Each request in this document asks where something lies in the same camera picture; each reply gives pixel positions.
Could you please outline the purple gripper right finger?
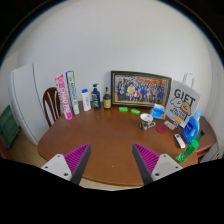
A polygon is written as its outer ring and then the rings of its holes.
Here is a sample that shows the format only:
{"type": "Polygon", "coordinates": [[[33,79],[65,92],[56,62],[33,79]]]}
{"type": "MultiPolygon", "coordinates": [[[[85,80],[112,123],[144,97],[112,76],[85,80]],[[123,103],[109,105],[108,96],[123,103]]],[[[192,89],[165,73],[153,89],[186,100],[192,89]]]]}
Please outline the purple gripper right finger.
{"type": "Polygon", "coordinates": [[[145,185],[182,169],[168,154],[158,155],[139,144],[133,145],[132,153],[145,185]]]}

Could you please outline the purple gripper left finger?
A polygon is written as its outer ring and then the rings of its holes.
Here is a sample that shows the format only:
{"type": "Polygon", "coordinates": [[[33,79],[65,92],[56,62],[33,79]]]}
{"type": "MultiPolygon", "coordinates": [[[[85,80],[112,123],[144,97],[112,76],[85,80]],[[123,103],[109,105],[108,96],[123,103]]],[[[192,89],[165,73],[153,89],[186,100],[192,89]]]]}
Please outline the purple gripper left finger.
{"type": "Polygon", "coordinates": [[[85,144],[65,155],[56,154],[42,166],[42,169],[79,185],[90,154],[91,145],[85,144]]]}

